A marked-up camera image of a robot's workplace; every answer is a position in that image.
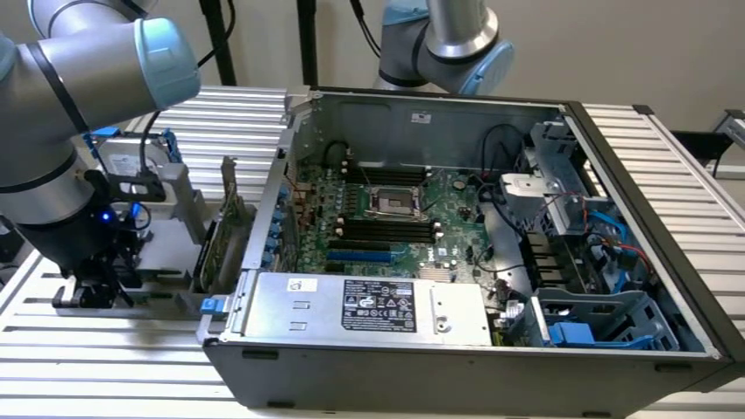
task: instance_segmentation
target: robotic arm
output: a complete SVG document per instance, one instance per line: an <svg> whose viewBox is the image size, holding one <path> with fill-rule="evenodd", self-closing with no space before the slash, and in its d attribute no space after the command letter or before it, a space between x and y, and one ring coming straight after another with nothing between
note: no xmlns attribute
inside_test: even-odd
<svg viewBox="0 0 745 419"><path fill-rule="evenodd" d="M30 0L44 40L0 34L0 213L63 272L116 278L111 200L70 137L198 95L198 61L152 0Z"/></svg>
<svg viewBox="0 0 745 419"><path fill-rule="evenodd" d="M390 0L383 15L376 87L490 94L515 57L498 15L483 0Z"/></svg>

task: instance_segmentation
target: cpu socket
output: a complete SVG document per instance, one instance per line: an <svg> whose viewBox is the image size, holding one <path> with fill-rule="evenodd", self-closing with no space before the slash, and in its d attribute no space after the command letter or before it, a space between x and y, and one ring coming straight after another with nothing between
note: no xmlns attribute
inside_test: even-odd
<svg viewBox="0 0 745 419"><path fill-rule="evenodd" d="M379 218L423 220L419 188L372 188L368 212Z"/></svg>

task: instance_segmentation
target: black pole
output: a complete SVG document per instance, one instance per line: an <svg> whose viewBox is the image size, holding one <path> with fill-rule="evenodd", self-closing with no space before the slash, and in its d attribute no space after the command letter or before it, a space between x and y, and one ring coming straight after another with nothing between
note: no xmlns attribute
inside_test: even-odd
<svg viewBox="0 0 745 419"><path fill-rule="evenodd" d="M226 42L226 21L223 20L223 6L220 5L220 0L199 0L199 6L202 7L202 13L206 15L212 48L220 48L220 45ZM231 45L226 45L226 47L220 48L215 55L215 60L223 86L238 86Z"/></svg>
<svg viewBox="0 0 745 419"><path fill-rule="evenodd" d="M318 86L316 0L298 0L303 84Z"/></svg>

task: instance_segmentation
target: sticker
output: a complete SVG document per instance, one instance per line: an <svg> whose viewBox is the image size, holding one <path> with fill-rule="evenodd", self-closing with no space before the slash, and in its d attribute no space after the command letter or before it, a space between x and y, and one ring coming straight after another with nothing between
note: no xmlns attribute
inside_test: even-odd
<svg viewBox="0 0 745 419"><path fill-rule="evenodd" d="M158 173L155 163L148 160L148 168ZM135 176L140 172L140 157L136 155L110 155L108 162L112 164L112 171L122 176Z"/></svg>
<svg viewBox="0 0 745 419"><path fill-rule="evenodd" d="M316 292L318 279L316 278L291 278L288 279L290 292Z"/></svg>
<svg viewBox="0 0 745 419"><path fill-rule="evenodd" d="M411 282L346 280L342 326L367 332L418 332Z"/></svg>
<svg viewBox="0 0 745 419"><path fill-rule="evenodd" d="M415 124L430 124L432 123L432 115L430 113L414 113L411 115L411 121Z"/></svg>

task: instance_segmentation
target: blue pcie slot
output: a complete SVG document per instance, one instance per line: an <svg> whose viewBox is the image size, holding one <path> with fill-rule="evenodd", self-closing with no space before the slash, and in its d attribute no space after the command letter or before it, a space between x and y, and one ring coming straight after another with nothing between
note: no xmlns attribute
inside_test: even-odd
<svg viewBox="0 0 745 419"><path fill-rule="evenodd" d="M391 264L394 262L394 254L390 251L331 251L327 253L327 259L346 262Z"/></svg>

